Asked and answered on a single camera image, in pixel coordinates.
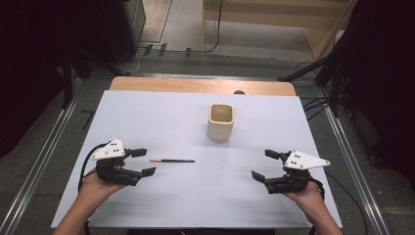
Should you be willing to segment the metal floor rail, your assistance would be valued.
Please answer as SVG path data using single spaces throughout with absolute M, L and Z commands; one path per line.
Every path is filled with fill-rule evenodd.
M 318 89 L 318 93 L 328 99 L 325 111 L 326 116 L 332 126 L 333 132 L 344 156 L 346 166 L 359 195 L 363 210 L 365 211 L 368 220 L 370 221 L 375 235 L 391 235 L 381 213 L 380 207 L 378 206 L 378 203 L 376 202 L 376 199 L 370 190 L 369 184 L 348 142 L 342 123 L 338 117 L 335 117 L 332 111 L 331 106 L 334 104 L 334 102 L 330 100 L 327 92 L 321 88 Z
M 12 202 L 8 212 L 0 225 L 0 235 L 13 235 L 22 216 L 30 202 L 30 199 L 42 177 L 42 174 L 49 163 L 55 148 L 67 126 L 71 114 L 78 101 L 79 93 L 83 88 L 83 81 L 77 78 L 73 84 L 73 98 L 69 101 L 66 108 L 60 111 L 60 114 L 49 133 L 40 152 L 37 154 L 36 160 L 30 169 L 23 186 L 19 190 L 17 196 Z
M 157 78 L 190 78 L 190 79 L 227 79 L 227 80 L 250 80 L 250 81 L 279 81 L 275 77 L 253 77 L 234 75 L 202 75 L 202 74 L 173 74 L 173 73 L 128 73 L 134 77 L 157 77 Z

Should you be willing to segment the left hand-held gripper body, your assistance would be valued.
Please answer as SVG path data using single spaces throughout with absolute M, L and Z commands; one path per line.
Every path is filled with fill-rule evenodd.
M 96 162 L 98 177 L 108 183 L 135 186 L 142 177 L 141 172 L 122 166 L 124 160 L 131 157 L 132 150 L 125 149 L 119 138 L 100 145 L 90 157 Z

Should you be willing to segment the dark cabinet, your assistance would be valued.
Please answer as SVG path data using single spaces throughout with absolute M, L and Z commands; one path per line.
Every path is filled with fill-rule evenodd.
M 110 59 L 121 64 L 136 52 L 146 22 L 143 0 L 101 0 Z

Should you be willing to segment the person's left hand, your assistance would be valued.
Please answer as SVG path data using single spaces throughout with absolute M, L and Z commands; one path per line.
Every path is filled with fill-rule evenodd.
M 124 185 L 108 183 L 98 177 L 97 169 L 91 169 L 83 178 L 78 198 L 83 206 L 95 210 L 104 204 L 107 199 Z

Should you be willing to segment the person's right hand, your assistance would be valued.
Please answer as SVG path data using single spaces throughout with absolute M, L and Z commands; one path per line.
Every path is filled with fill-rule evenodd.
M 284 193 L 284 196 L 294 201 L 306 215 L 319 216 L 327 210 L 318 185 L 312 181 L 307 183 L 304 190 Z

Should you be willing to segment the dark curtain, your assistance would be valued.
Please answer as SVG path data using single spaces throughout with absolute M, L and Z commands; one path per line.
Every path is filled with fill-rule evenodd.
M 347 91 L 379 135 L 370 149 L 415 186 L 415 0 L 357 0 L 344 40 Z
M 62 51 L 78 46 L 94 0 L 0 0 L 0 159 L 63 89 Z

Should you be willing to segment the light wooden shelf unit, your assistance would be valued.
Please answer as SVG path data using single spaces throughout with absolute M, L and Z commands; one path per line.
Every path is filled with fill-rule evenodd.
M 207 21 L 300 27 L 320 60 L 348 24 L 357 0 L 202 0 L 202 48 Z

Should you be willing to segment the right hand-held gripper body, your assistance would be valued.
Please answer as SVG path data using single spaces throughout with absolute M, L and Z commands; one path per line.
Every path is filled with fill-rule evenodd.
M 286 173 L 278 178 L 265 179 L 264 185 L 269 194 L 295 193 L 305 189 L 309 181 L 315 182 L 321 194 L 325 193 L 323 184 L 314 179 L 309 170 L 311 168 L 328 166 L 331 163 L 300 151 L 279 153 Z

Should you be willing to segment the white board sheet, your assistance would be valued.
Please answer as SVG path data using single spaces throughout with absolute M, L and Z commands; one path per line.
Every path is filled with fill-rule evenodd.
M 225 142 L 207 135 L 212 104 L 230 104 L 235 121 Z M 280 177 L 281 162 L 265 157 L 297 150 L 316 155 L 300 98 L 237 94 L 107 91 L 78 155 L 53 221 L 59 223 L 77 195 L 80 173 L 94 167 L 93 147 L 120 138 L 147 155 L 126 159 L 129 169 L 156 172 L 112 195 L 91 216 L 92 227 L 300 228 L 302 211 L 281 194 L 269 194 L 252 171 Z M 194 160 L 152 163 L 150 159 Z

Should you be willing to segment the beige square pen holder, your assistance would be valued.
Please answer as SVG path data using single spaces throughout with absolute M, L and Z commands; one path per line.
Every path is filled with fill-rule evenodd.
M 230 104 L 212 104 L 208 110 L 207 136 L 214 141 L 227 141 L 233 130 L 235 110 Z

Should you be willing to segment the black metal stand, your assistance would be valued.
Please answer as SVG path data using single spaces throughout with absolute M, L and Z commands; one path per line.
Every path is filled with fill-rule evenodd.
M 67 108 L 69 106 L 69 102 L 74 99 L 71 72 L 75 71 L 81 78 L 89 78 L 92 74 L 92 70 L 88 66 L 88 61 L 98 64 L 115 75 L 129 75 L 129 72 L 117 69 L 104 59 L 88 52 L 85 48 L 67 45 L 62 51 L 64 109 Z
M 330 52 L 324 58 L 313 62 L 311 65 L 297 70 L 294 73 L 285 77 L 278 78 L 278 81 L 292 82 L 301 76 L 320 69 L 320 72 L 316 75 L 314 83 L 317 87 L 325 86 L 329 80 L 332 80 L 331 94 L 329 96 L 329 108 L 333 115 L 337 118 L 339 94 L 341 86 L 341 78 L 343 77 L 343 66 L 339 62 L 338 53 L 335 51 Z

